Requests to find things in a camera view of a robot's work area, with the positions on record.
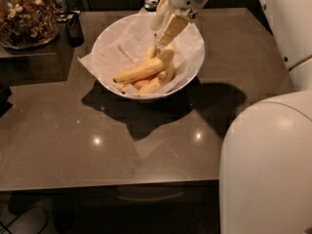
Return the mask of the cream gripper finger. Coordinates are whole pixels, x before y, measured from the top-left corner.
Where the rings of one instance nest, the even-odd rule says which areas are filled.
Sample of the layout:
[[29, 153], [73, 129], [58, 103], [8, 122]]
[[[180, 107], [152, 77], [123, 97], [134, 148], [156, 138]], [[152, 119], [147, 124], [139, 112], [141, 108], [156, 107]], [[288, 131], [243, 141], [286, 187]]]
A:
[[160, 0], [150, 28], [154, 31], [162, 31], [167, 26], [174, 10], [170, 0]]
[[159, 15], [157, 20], [160, 26], [157, 42], [164, 46], [169, 45], [189, 24], [188, 19], [169, 13]]

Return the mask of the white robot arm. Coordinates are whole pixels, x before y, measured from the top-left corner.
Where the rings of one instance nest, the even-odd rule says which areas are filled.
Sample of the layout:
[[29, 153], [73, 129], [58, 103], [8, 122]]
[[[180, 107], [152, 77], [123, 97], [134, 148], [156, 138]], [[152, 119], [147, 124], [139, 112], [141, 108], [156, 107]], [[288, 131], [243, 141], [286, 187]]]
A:
[[259, 0], [293, 92], [229, 127], [219, 165], [220, 234], [311, 234], [312, 0]]

